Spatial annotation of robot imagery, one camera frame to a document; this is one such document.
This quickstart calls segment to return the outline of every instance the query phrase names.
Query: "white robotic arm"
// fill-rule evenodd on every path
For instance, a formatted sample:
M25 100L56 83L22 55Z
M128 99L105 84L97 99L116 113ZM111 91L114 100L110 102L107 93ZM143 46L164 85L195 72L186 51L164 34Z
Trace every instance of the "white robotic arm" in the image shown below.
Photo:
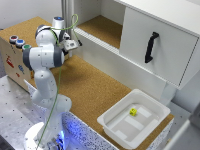
M45 125L47 123L48 125L40 144L40 147L46 147L44 149L50 149L49 143L55 142L57 139L62 131L61 114L69 111L72 106L70 98L60 94L57 96L56 81L49 69L62 66L64 63L63 51L66 52L78 47L77 42L70 40L70 36L63 30L64 20L61 17L54 17L52 24L53 27L40 25L35 34L38 47L23 51L24 64L30 70L34 70L37 90L32 96L33 103L47 108ZM47 122L55 100L55 108L49 122ZM36 144L42 137L45 125L35 137Z

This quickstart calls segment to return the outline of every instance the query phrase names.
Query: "yellow object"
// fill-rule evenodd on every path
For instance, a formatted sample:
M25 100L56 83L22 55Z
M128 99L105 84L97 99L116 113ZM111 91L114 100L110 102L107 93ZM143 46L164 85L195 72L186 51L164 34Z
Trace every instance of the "yellow object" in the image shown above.
M130 110L130 115L131 115L131 116L135 116L136 113L137 113L137 109L132 108L132 109Z

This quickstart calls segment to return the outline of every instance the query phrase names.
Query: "black handle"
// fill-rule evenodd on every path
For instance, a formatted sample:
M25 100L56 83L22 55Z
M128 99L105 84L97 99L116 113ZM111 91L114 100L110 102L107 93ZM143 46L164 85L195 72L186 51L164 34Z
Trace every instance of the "black handle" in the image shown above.
M153 57L151 56L151 52L152 52L152 48L153 48L153 44L154 44L154 39L156 39L157 37L159 37L159 34L156 32L153 32L152 36L149 39L147 52L145 55L145 63L146 64L153 60Z

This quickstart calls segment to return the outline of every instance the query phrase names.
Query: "white tray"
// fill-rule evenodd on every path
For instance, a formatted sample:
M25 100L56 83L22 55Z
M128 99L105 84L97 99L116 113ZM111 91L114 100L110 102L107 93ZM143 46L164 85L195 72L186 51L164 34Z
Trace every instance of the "white tray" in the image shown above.
M131 116L131 108L137 109ZM170 109L140 90L133 90L97 120L105 133L125 149L136 149L169 115Z

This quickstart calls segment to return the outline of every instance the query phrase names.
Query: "cabinet door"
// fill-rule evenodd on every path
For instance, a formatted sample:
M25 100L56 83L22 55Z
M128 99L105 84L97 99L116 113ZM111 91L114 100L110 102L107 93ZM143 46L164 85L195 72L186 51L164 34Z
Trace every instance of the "cabinet door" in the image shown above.
M153 32L151 56L145 63L148 43ZM126 8L120 54L156 75L179 85L198 38L138 11Z

